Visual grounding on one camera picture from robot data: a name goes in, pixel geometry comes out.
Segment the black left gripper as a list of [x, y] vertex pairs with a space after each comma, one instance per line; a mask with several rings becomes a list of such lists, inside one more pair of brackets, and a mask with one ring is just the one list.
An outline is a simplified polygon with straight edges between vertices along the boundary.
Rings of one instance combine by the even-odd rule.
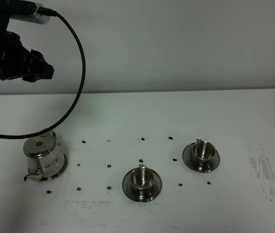
[[0, 79], [22, 78], [26, 82], [52, 79], [54, 68], [43, 54], [23, 47], [20, 36], [14, 32], [0, 33]]

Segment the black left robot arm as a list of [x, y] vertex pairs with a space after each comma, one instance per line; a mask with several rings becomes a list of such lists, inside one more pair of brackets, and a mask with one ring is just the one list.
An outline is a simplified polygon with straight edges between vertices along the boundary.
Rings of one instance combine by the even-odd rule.
[[20, 36], [7, 31], [11, 19], [46, 24], [52, 12], [40, 3], [26, 0], [0, 0], [0, 79], [21, 78], [33, 83], [37, 80], [51, 79], [53, 66], [36, 50], [23, 47]]

